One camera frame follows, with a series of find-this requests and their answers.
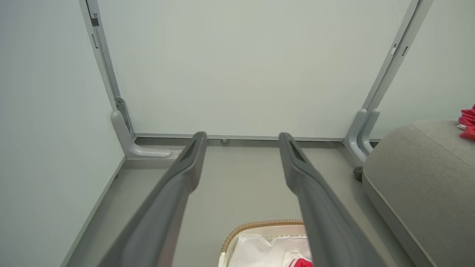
floor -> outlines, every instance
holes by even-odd
[[[164,144],[156,139],[138,143]],[[182,147],[179,141],[173,145],[169,147]],[[300,145],[387,265],[411,266],[361,183],[353,178],[352,170],[357,164],[343,144],[300,142]],[[126,162],[68,266],[95,266],[170,164]],[[173,266],[216,266],[225,238],[241,224],[301,218],[298,200],[285,184],[277,142],[231,140],[223,145],[218,140],[210,141],[201,180],[188,199]]]

red fabric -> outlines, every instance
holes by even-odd
[[[462,110],[462,116],[458,119],[458,124],[466,126],[460,137],[475,141],[475,105],[472,109]]]
[[[312,262],[310,262],[310,261],[308,261],[304,258],[297,259],[295,264],[293,264],[294,261],[295,261],[295,259],[290,263],[289,267],[313,267],[314,266],[312,264]]]

white fabric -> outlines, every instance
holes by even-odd
[[[282,237],[268,242],[259,235],[242,235],[228,267],[288,267],[294,257],[312,261],[307,237]]]
[[[297,260],[300,258],[304,258],[308,261],[311,261],[305,258],[300,253],[300,251],[297,251],[297,250],[288,251],[284,254],[284,259],[282,260],[282,267],[294,267],[295,264],[297,263]]]

white wall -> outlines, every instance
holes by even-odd
[[[98,0],[137,133],[343,138],[410,0]]]
[[[60,266],[123,151],[79,1],[0,2],[0,266]]]
[[[456,121],[475,103],[475,1],[435,0],[385,94],[371,138],[416,120]]]

gray cushion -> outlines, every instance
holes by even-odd
[[[380,142],[363,186],[416,266],[475,266],[475,142],[416,122]]]

